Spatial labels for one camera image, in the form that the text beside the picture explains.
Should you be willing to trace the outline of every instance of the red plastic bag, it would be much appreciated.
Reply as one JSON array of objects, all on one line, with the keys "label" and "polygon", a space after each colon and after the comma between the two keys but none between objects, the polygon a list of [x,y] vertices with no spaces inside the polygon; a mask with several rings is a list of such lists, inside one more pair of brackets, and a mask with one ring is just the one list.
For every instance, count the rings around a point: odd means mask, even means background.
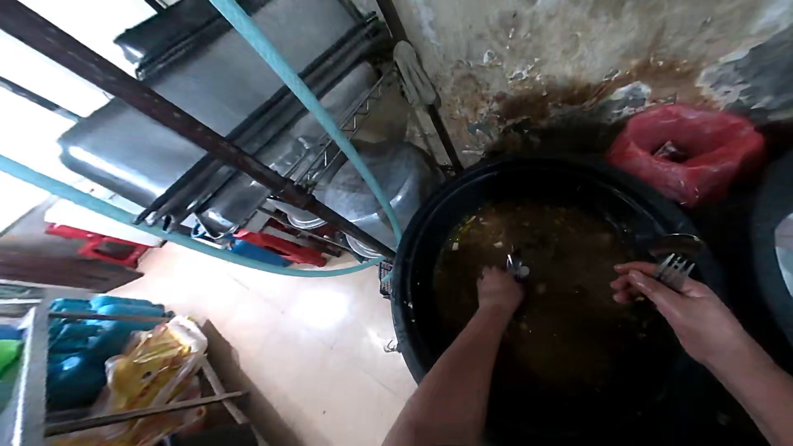
[{"label": "red plastic bag", "polygon": [[765,163],[763,137],[746,119],[691,106],[661,106],[632,117],[607,154],[681,205],[727,195],[737,178]]}]

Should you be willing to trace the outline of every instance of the black basin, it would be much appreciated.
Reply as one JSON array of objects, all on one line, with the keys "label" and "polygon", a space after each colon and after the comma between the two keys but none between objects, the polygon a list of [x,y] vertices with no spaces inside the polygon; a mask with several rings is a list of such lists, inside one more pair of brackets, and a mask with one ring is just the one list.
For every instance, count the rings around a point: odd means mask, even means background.
[{"label": "black basin", "polygon": [[[471,167],[448,182],[413,217],[396,255],[393,275],[393,320],[400,350],[414,379],[420,382],[450,338],[439,332],[433,299],[433,270],[452,228],[490,202],[548,197],[574,202],[609,221],[639,258],[652,260],[648,244],[669,233],[696,234],[672,202],[633,176],[603,161],[581,156],[543,154],[493,160]],[[697,259],[694,276],[721,290],[721,274],[710,252]],[[497,443],[576,443],[635,432],[648,412],[663,406],[675,387],[701,377],[703,369],[674,340],[657,351],[635,352],[614,367],[614,398],[587,408],[591,417],[552,416],[554,404],[532,390],[506,392],[494,383],[488,411],[488,436]],[[686,404],[699,398],[687,389]]]}]

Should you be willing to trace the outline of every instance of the plastic bag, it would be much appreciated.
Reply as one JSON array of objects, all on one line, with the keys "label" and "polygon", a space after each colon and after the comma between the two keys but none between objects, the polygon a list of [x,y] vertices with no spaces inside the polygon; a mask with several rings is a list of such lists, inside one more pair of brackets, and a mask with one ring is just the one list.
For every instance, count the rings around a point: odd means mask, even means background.
[{"label": "plastic bag", "polygon": [[[195,373],[207,347],[206,336],[190,319],[177,316],[150,332],[135,333],[126,352],[105,362],[107,387],[92,415],[161,406],[197,398]],[[204,410],[183,410],[57,437],[54,444],[152,446],[164,436],[200,419]]]},{"label": "plastic bag", "polygon": [[691,106],[661,106],[632,117],[607,154],[681,205],[727,196],[730,184],[765,163],[763,137],[746,119]]}]

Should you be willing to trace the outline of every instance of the white floor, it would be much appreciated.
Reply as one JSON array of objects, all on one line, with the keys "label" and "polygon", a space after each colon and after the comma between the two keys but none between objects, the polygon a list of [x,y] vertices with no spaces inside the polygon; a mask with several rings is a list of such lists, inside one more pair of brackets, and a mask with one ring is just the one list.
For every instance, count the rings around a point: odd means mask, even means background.
[{"label": "white floor", "polygon": [[300,279],[167,244],[141,271],[113,294],[206,324],[210,359],[229,390],[252,387],[248,415],[273,445],[380,444],[416,388],[384,351],[395,336],[376,267]]}]

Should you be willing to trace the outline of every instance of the hand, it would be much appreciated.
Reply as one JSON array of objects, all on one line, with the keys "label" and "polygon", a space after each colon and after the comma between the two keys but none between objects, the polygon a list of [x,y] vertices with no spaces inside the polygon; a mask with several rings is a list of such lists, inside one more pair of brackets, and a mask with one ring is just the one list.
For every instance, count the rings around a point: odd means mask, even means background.
[{"label": "hand", "polygon": [[511,316],[523,302],[523,288],[511,274],[496,267],[487,267],[477,280],[480,309],[499,309]]},{"label": "hand", "polygon": [[686,352],[705,366],[729,358],[733,352],[753,344],[724,303],[705,284],[687,279],[680,293],[648,275],[656,265],[625,263],[614,269],[621,274],[611,288],[614,300],[625,303],[644,294],[672,326]]}]

